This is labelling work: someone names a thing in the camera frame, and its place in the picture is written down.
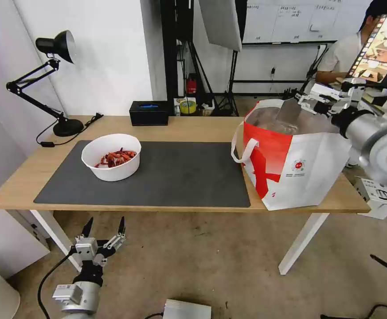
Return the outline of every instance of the white device box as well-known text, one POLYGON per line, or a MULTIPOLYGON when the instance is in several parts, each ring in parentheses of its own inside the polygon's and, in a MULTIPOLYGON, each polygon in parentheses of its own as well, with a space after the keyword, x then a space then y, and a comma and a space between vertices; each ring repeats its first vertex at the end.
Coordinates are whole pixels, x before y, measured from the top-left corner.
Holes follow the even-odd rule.
POLYGON ((387 217, 387 187, 372 179, 364 178, 357 179, 354 187, 371 208, 369 213, 359 215, 377 219, 385 219, 387 217))
POLYGON ((162 319, 211 319, 211 307, 167 299, 162 319))

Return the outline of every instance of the white table leg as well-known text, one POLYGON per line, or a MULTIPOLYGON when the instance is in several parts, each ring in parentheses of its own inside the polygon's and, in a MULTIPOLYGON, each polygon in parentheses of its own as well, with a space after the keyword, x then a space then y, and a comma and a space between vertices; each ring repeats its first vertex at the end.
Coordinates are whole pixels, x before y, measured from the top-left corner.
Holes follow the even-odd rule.
POLYGON ((314 234, 317 233, 328 216, 329 213, 313 213, 310 215, 291 248, 288 250, 285 257, 283 257, 281 263, 279 264, 279 272, 281 275, 286 275, 287 272, 291 269, 294 262, 301 255, 304 248, 306 248, 306 246, 312 240, 314 234))
MULTIPOLYGON (((55 241, 56 245, 61 249, 61 251, 67 255, 69 253, 70 247, 73 245, 69 237, 65 234, 63 229, 60 227, 59 223, 53 217, 52 212, 48 210, 31 210, 34 217, 38 220, 41 226, 47 231, 50 237, 55 241)), ((80 272, 81 271, 81 261, 77 254, 69 257, 69 260, 74 265, 74 267, 80 272)))

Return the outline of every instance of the black hair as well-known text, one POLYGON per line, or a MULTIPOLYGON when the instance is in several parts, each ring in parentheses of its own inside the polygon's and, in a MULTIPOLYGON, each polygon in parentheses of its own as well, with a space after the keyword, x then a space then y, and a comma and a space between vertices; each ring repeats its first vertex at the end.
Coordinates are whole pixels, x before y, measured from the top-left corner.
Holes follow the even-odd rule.
POLYGON ((365 19, 363 20, 360 30, 365 26, 368 17, 371 16, 376 19, 384 14, 387 14, 387 0, 373 0, 366 10, 365 19))

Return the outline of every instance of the white shirt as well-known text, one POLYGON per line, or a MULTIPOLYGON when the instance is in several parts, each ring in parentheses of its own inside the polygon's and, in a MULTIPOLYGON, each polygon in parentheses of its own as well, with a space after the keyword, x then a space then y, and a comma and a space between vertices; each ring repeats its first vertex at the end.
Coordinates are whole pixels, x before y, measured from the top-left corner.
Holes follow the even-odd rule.
POLYGON ((317 67, 324 72, 348 72, 362 49, 360 32, 335 42, 317 67))

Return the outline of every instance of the lamp shade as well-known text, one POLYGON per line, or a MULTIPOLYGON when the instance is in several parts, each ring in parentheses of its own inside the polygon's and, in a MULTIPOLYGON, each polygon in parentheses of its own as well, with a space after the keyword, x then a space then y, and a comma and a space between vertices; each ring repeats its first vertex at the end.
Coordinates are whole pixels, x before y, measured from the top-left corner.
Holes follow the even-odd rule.
POLYGON ((57 54, 70 63, 75 61, 75 41, 69 30, 60 32, 54 39, 38 38, 35 41, 35 45, 38 50, 45 54, 57 54))

